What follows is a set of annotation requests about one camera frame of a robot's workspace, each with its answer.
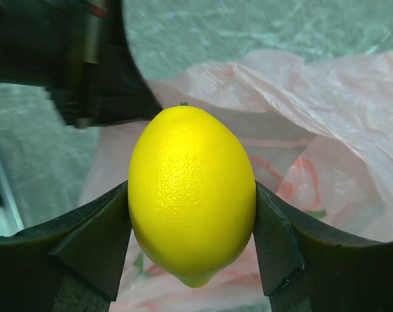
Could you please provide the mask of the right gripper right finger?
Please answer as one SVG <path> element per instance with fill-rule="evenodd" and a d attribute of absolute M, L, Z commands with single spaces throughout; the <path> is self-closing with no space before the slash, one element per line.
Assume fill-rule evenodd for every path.
<path fill-rule="evenodd" d="M 263 185 L 253 236 L 273 311 L 393 311 L 393 242 L 329 226 Z"/>

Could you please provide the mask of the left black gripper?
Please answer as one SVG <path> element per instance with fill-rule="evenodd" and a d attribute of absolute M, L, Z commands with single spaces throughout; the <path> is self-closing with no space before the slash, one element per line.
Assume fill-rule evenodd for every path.
<path fill-rule="evenodd" d="M 0 1 L 0 83 L 41 86 L 80 129 L 162 109 L 128 46 L 123 1 Z"/>

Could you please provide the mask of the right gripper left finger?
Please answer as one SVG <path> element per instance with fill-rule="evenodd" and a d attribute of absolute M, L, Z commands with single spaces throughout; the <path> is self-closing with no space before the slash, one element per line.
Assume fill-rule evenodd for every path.
<path fill-rule="evenodd" d="M 108 311 L 131 234 L 127 185 L 0 236 L 0 311 Z"/>

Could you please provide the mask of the pink plastic bag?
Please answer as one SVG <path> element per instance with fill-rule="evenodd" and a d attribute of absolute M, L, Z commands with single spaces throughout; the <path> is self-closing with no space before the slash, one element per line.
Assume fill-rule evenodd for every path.
<path fill-rule="evenodd" d="M 187 101 L 226 125 L 257 180 L 283 200 L 352 234 L 393 241 L 393 52 L 306 65 L 297 55 L 260 50 L 149 84 L 163 107 Z M 99 130 L 81 205 L 127 179 L 147 124 Z M 253 237 L 231 266 L 191 289 L 155 266 L 131 235 L 110 311 L 225 309 L 270 311 Z"/>

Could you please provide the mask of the yellow fruit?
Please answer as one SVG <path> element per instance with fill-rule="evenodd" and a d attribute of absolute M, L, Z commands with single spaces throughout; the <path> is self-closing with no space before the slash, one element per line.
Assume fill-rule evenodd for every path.
<path fill-rule="evenodd" d="M 250 239 L 253 169 L 240 141 L 215 117 L 197 107 L 170 107 L 133 149 L 128 204 L 148 258 L 183 284 L 202 287 Z"/>

